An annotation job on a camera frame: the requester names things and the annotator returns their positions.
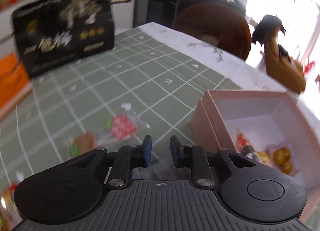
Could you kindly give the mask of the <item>small red-label clear packet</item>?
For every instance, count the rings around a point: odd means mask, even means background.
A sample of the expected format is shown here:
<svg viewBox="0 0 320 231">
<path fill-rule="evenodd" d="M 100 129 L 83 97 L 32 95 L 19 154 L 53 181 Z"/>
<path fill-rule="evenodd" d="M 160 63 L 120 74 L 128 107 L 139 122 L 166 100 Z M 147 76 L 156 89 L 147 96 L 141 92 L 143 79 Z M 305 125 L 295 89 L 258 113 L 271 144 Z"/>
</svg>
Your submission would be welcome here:
<svg viewBox="0 0 320 231">
<path fill-rule="evenodd" d="M 150 124 L 132 109 L 131 103 L 124 102 L 121 104 L 120 113 L 104 120 L 94 130 L 73 137 L 67 145 L 68 157 L 74 158 L 95 148 L 119 144 L 150 127 Z"/>
</svg>

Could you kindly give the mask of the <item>red-edged biscuit snack bag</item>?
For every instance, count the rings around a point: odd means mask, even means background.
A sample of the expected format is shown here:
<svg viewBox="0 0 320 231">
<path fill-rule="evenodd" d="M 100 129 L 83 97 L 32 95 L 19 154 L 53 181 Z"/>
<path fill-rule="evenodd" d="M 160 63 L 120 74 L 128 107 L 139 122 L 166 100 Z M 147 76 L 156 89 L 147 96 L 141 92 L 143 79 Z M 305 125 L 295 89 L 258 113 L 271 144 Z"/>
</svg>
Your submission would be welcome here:
<svg viewBox="0 0 320 231">
<path fill-rule="evenodd" d="M 266 152 L 258 152 L 255 150 L 249 139 L 239 130 L 236 129 L 236 150 L 243 156 L 250 158 L 254 161 L 262 163 L 263 165 L 267 165 L 269 167 L 272 166 L 271 159 Z"/>
</svg>

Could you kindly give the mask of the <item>braised eggs vacuum pack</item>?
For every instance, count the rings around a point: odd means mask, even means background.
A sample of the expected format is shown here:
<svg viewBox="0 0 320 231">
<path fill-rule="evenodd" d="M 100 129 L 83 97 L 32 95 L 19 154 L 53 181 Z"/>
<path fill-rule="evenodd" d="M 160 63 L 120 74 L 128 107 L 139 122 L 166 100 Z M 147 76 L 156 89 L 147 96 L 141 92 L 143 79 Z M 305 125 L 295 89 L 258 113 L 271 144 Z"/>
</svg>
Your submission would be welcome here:
<svg viewBox="0 0 320 231">
<path fill-rule="evenodd" d="M 271 167 L 291 177 L 300 172 L 292 142 L 287 139 L 279 144 L 269 145 L 267 154 Z"/>
</svg>

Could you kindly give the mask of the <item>green checkered tablecloth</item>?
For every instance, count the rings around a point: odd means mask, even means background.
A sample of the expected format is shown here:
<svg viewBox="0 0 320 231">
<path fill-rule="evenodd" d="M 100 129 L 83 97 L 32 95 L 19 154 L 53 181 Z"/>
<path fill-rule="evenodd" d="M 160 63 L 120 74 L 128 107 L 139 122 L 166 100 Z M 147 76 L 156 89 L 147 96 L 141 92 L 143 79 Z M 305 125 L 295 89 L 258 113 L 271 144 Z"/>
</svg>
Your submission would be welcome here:
<svg viewBox="0 0 320 231">
<path fill-rule="evenodd" d="M 33 79 L 33 90 L 1 122 L 1 189 L 70 159 L 73 137 L 94 130 L 128 102 L 150 124 L 107 147 L 153 141 L 151 163 L 135 178 L 186 178 L 175 169 L 169 139 L 194 142 L 189 121 L 207 90 L 238 89 L 242 61 L 206 43 L 155 24 L 116 36 L 113 50 Z"/>
</svg>

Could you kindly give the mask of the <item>pink gift box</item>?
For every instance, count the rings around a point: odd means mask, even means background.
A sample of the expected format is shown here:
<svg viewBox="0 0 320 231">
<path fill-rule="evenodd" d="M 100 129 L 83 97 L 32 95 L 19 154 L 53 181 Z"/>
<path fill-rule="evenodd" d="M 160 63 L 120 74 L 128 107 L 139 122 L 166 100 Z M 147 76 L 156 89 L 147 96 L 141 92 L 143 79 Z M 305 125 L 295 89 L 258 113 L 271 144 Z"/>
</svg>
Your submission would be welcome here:
<svg viewBox="0 0 320 231">
<path fill-rule="evenodd" d="M 307 190 L 319 186 L 319 137 L 296 103 L 283 92 L 210 90 L 197 103 L 190 121 L 195 142 L 206 151 L 240 150 L 240 131 L 257 152 L 288 144 Z"/>
</svg>

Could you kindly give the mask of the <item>brown upholstered chair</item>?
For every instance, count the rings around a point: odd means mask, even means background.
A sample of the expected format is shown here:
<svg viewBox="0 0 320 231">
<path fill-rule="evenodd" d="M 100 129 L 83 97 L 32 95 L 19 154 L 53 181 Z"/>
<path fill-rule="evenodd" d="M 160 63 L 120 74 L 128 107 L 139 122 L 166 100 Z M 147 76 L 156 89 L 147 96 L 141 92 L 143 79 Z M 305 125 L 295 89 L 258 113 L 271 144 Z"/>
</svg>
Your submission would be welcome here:
<svg viewBox="0 0 320 231">
<path fill-rule="evenodd" d="M 172 28 L 244 61 L 251 50 L 252 36 L 245 17 L 221 3 L 211 1 L 186 8 Z"/>
</svg>

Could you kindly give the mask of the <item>orange tissue box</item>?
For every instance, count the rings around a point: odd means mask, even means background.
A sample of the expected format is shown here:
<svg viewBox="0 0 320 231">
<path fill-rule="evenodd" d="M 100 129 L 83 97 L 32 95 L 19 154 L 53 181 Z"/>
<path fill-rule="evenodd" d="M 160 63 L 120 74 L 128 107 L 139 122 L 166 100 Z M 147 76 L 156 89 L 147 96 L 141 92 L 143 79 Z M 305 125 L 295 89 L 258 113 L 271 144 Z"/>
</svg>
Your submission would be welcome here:
<svg viewBox="0 0 320 231">
<path fill-rule="evenodd" d="M 1 58 L 0 109 L 1 121 L 32 91 L 24 64 L 11 52 Z"/>
</svg>

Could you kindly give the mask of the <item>black plum snack bag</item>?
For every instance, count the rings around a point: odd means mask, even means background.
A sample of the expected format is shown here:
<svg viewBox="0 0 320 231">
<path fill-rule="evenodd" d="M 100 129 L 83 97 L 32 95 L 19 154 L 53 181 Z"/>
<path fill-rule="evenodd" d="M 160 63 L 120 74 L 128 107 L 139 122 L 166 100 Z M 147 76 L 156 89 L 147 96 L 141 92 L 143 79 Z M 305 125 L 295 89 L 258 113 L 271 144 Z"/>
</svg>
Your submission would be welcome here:
<svg viewBox="0 0 320 231">
<path fill-rule="evenodd" d="M 31 78 L 114 48 L 111 0 L 38 0 L 11 18 L 19 58 Z"/>
</svg>

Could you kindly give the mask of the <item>black water dispenser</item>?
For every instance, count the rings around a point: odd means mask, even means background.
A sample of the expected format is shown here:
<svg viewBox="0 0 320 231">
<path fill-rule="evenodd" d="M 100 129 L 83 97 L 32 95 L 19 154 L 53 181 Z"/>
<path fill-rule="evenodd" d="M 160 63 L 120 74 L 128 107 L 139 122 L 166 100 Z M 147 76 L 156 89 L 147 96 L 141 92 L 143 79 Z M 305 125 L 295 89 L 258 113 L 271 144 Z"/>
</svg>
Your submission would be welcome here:
<svg viewBox="0 0 320 231">
<path fill-rule="evenodd" d="M 177 0 L 148 0 L 147 23 L 157 23 L 172 28 Z"/>
</svg>

